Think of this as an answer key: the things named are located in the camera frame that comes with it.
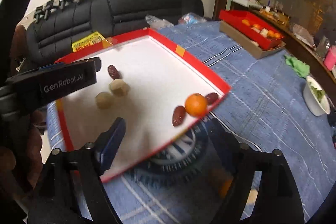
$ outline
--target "table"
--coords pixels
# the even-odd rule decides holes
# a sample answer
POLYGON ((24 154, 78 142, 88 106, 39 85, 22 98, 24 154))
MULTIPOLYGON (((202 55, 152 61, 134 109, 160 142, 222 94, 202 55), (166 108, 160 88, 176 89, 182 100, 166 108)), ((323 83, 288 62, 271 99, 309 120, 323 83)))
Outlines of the table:
MULTIPOLYGON (((301 195, 307 221, 322 204, 336 180, 336 157, 327 116, 315 117, 305 105, 305 80, 285 64, 285 50, 256 60, 234 40, 219 32, 219 22, 176 25, 159 31, 205 62, 231 87, 212 116, 228 126, 240 142, 255 150, 282 150, 301 195)), ((51 147, 65 150, 55 104, 48 106, 51 147)), ((219 166, 212 144, 204 166, 219 166)), ((253 187, 258 189, 260 173, 253 187)), ((135 183, 124 174, 105 189, 123 223, 209 223, 221 200, 199 175, 186 185, 166 189, 135 183)), ((84 217, 90 218, 78 190, 84 217)), ((253 206, 246 206, 243 218, 253 206)))

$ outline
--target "red tray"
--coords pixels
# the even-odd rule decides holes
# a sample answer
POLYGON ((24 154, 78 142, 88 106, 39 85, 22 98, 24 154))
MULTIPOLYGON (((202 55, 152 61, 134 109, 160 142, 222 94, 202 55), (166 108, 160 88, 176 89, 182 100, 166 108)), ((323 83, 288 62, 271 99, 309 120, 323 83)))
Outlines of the red tray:
POLYGON ((224 20, 234 28, 236 28, 238 31, 246 35, 249 39, 256 41, 259 46, 267 51, 273 47, 277 47, 281 43, 281 39, 284 38, 284 36, 274 27, 268 25, 265 21, 263 21, 261 18, 257 17, 256 15, 253 15, 250 12, 246 11, 239 11, 239 10, 231 10, 231 11, 225 11, 221 10, 219 14, 219 18, 221 20, 224 20), (250 22, 250 25, 253 24, 259 24, 261 28, 266 28, 267 30, 272 30, 275 33, 280 33, 281 37, 278 39, 267 39, 254 31, 251 27, 245 25, 242 23, 243 19, 247 19, 250 22))
POLYGON ((126 133, 103 182, 155 155, 189 130, 200 117, 186 115, 183 124, 172 125, 172 113, 192 93, 216 92, 216 107, 230 86, 200 60, 167 37, 152 29, 113 37, 114 45, 100 42, 70 53, 57 62, 99 57, 101 70, 97 83, 56 101, 61 135, 68 151, 95 141, 108 130, 116 117, 125 119, 126 133), (130 85, 127 96, 114 97, 114 106, 99 110, 95 96, 109 91, 112 79, 108 66, 115 65, 130 85))

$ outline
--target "red tray rim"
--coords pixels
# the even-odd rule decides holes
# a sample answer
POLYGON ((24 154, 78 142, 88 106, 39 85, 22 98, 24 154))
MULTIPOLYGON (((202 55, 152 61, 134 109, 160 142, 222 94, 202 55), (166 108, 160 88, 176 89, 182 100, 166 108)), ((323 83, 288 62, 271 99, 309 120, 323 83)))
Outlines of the red tray rim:
MULTIPOLYGON (((189 65, 191 65, 193 68, 195 68, 200 74, 202 74, 204 77, 206 77, 211 83, 213 83, 219 90, 221 90, 224 93, 224 95, 220 99, 218 99, 211 106, 211 108, 208 110, 207 114, 210 111, 212 111, 214 108, 216 108, 219 105, 219 103, 221 103, 222 100, 229 93, 231 87, 219 75, 217 75, 212 69, 208 68, 199 59, 194 57, 191 53, 189 53, 188 51, 183 49, 181 46, 177 45, 176 43, 174 43, 173 41, 171 41, 170 39, 161 35, 160 33, 156 32, 153 29, 147 28, 147 29, 143 29, 143 30, 136 30, 136 31, 125 33, 125 34, 117 35, 117 36, 114 36, 112 38, 117 40, 117 42, 114 44, 114 45, 116 45, 116 44, 119 44, 119 43, 123 43, 123 42, 129 41, 129 40, 133 40, 133 39, 140 38, 140 37, 145 37, 145 36, 152 37, 155 40, 157 40, 158 42, 160 42, 162 45, 166 46, 171 52, 173 52, 174 54, 177 54, 180 58, 182 58, 185 62, 187 62, 189 65)), ((100 43, 91 45, 89 47, 86 47, 86 48, 84 48, 84 49, 82 49, 78 52, 72 52, 72 53, 56 60, 55 63, 64 62, 64 63, 68 64, 68 63, 74 62, 74 61, 76 61, 80 58, 83 58, 85 56, 88 56, 90 54, 94 54, 95 52, 103 50, 107 47, 109 47, 109 46, 106 46, 106 45, 104 45, 103 42, 100 42, 100 43)), ((64 139, 64 142, 65 142, 65 147, 66 147, 67 151, 73 151, 74 146, 72 144, 71 137, 70 137, 70 134, 69 134, 69 131, 68 131, 66 118, 65 118, 65 115, 64 115, 64 112, 63 112, 63 104, 62 104, 61 99, 56 100, 56 108, 57 108, 57 112, 58 112, 58 118, 59 118, 59 122, 60 122, 61 131, 62 131, 62 134, 63 134, 63 139, 64 139)), ((199 122, 199 120, 200 119, 197 119, 186 130, 181 132, 181 134, 179 134, 178 137, 180 137, 180 135, 184 134, 187 130, 192 128, 197 122, 199 122)), ((163 147, 158 148, 156 151, 151 153, 148 157, 151 157, 151 156, 155 155, 157 152, 162 150, 167 145, 173 143, 174 141, 175 140, 172 140, 170 143, 164 144, 163 147)), ((113 177, 104 178, 104 180, 102 180, 102 181, 105 182, 105 181, 110 180, 111 178, 113 178, 113 177)))

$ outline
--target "red box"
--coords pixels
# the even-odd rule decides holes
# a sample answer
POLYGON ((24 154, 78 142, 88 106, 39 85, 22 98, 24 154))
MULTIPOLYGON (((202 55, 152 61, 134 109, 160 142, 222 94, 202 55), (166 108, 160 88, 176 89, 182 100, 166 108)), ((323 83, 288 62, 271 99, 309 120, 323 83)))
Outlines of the red box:
POLYGON ((221 10, 219 18, 236 28, 238 31, 246 35, 249 39, 256 41, 259 44, 259 47, 261 47, 265 51, 273 47, 277 47, 281 43, 281 39, 284 38, 284 36, 277 29, 268 25, 261 18, 253 15, 250 12, 239 10, 221 10), (253 24, 259 24, 261 26, 261 29, 266 28, 267 30, 271 30, 274 33, 280 33, 281 37, 272 40, 265 38, 256 31, 254 31, 251 27, 243 24, 242 20, 244 19, 247 19, 250 22, 250 26, 252 26, 253 24))

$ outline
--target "orange tape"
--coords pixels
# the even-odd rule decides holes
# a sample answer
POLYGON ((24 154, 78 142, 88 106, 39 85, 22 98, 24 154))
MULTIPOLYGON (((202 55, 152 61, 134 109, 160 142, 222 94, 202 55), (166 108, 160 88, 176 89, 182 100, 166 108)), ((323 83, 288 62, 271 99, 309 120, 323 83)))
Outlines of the orange tape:
POLYGON ((58 111, 63 111, 63 104, 61 99, 56 100, 56 107, 58 111))
POLYGON ((103 44, 103 48, 108 48, 115 44, 118 44, 118 40, 112 37, 107 37, 103 39, 102 44, 103 44))
POLYGON ((181 46, 177 45, 175 52, 180 56, 183 57, 185 49, 182 48, 181 46))

